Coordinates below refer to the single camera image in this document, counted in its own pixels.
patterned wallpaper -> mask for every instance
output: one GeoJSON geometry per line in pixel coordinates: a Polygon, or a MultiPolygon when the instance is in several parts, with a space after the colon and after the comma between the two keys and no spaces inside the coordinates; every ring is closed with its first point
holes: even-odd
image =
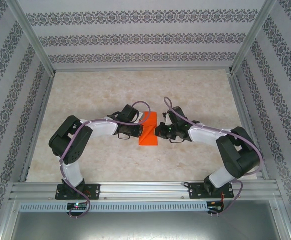
{"type": "Polygon", "coordinates": [[[264,0],[21,0],[56,70],[230,67],[264,0]]]}
{"type": "Polygon", "coordinates": [[[50,76],[4,0],[0,0],[0,216],[20,180],[50,76]]]}
{"type": "Polygon", "coordinates": [[[236,76],[291,220],[291,0],[279,0],[236,76]]]}

metal plate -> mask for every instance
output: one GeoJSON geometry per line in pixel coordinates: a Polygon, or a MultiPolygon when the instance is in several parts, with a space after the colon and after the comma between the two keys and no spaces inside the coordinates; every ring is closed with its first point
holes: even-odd
{"type": "Polygon", "coordinates": [[[190,199],[221,199],[221,194],[224,194],[224,199],[233,199],[235,197],[231,183],[221,187],[220,190],[212,196],[205,190],[204,183],[202,182],[185,182],[184,186],[188,188],[190,199]]]}
{"type": "MultiPolygon", "coordinates": [[[[99,200],[100,196],[100,184],[88,184],[84,185],[83,193],[89,197],[90,200],[99,200]]],[[[83,196],[76,197],[69,193],[63,184],[59,184],[56,188],[55,194],[56,200],[85,200],[83,196]]]]}

orange block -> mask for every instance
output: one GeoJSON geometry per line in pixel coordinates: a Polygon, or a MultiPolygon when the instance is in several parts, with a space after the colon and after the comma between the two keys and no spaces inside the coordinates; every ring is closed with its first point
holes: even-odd
{"type": "MultiPolygon", "coordinates": [[[[144,112],[144,118],[149,115],[148,111],[144,112]]],[[[139,137],[140,146],[158,146],[158,137],[155,135],[158,126],[157,112],[152,111],[149,119],[143,123],[143,132],[139,137]]]]}

beige marble floor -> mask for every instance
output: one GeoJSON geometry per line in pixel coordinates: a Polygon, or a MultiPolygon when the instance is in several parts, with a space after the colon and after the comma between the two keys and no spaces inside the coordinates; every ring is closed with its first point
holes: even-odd
{"type": "MultiPolygon", "coordinates": [[[[61,181],[59,161],[48,143],[68,116],[103,118],[143,100],[158,112],[161,122],[167,111],[164,96],[190,120],[218,128],[241,125],[224,70],[57,73],[27,181],[61,181]]],[[[141,104],[136,107],[147,110],[141,104]]],[[[159,146],[139,146],[137,138],[98,137],[90,140],[80,158],[87,182],[203,180],[222,165],[214,147],[171,144],[161,138],[159,146]]]]}

enclosure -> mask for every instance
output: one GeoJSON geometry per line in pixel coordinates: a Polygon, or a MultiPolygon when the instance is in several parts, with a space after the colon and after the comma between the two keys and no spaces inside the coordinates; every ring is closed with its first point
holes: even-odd
{"type": "Polygon", "coordinates": [[[0,239],[68,238],[291,239],[291,0],[0,0],[0,239]],[[223,166],[217,148],[102,136],[80,158],[99,198],[70,219],[52,135],[137,101],[159,124],[164,97],[190,120],[242,126],[261,172],[211,217],[184,183],[223,166]]]}

